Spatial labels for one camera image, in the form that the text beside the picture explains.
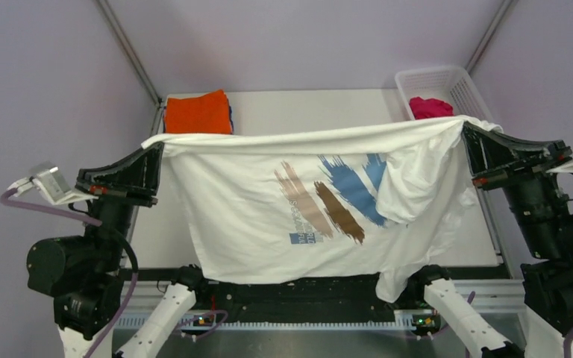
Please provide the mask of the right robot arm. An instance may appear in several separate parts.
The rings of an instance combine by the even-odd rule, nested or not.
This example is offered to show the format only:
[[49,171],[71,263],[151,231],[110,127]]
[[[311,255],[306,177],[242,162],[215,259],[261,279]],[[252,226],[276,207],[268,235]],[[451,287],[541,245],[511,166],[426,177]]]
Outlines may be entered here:
[[573,213],[557,181],[560,172],[573,175],[572,149],[561,140],[517,139],[471,124],[462,136],[474,186],[504,192],[536,259],[521,266],[526,345],[490,326],[441,266],[424,266],[409,278],[410,302],[435,309],[470,357],[573,357]]

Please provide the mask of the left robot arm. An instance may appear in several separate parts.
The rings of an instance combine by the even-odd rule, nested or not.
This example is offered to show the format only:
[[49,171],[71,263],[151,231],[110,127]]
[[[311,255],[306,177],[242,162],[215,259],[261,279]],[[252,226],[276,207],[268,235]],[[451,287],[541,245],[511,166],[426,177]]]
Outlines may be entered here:
[[163,152],[159,142],[108,166],[82,169],[73,187],[60,182],[56,169],[31,178],[47,197],[44,213],[84,225],[80,235],[36,242],[26,257],[28,287],[53,300],[66,357],[154,357],[183,316],[208,302],[199,267],[166,270],[161,276],[169,288],[154,312],[134,338],[112,349],[113,329],[140,278],[128,231],[136,208],[156,204]]

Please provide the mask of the white printed t shirt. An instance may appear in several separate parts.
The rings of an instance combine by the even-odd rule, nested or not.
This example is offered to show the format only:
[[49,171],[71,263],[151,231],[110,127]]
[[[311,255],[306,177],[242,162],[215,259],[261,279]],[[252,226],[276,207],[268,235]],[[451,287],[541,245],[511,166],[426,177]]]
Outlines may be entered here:
[[469,116],[269,136],[158,134],[204,275],[235,284],[377,274],[395,301],[476,208]]

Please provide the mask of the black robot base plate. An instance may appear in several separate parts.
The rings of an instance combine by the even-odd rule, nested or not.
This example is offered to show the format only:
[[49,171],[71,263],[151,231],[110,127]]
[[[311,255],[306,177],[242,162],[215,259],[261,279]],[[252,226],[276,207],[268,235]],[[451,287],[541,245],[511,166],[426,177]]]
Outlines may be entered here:
[[375,293],[378,280],[378,274],[362,274],[265,285],[210,281],[197,294],[193,310],[224,310],[229,324],[380,323],[393,322],[403,310],[432,310],[406,292],[392,303],[381,300]]

